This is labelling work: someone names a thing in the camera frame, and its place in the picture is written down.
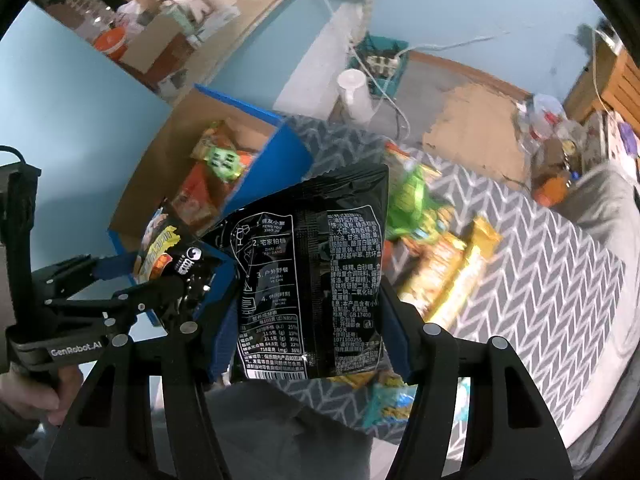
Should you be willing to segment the person's left hand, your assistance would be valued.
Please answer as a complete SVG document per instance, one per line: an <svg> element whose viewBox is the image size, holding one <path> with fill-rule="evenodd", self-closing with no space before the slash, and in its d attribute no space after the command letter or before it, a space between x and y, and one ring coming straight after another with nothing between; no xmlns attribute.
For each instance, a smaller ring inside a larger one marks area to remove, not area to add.
<svg viewBox="0 0 640 480"><path fill-rule="evenodd" d="M12 368L1 375L1 402L24 419L44 416L51 425L61 426L83 381L78 366L61 367L56 388L35 382Z"/></svg>

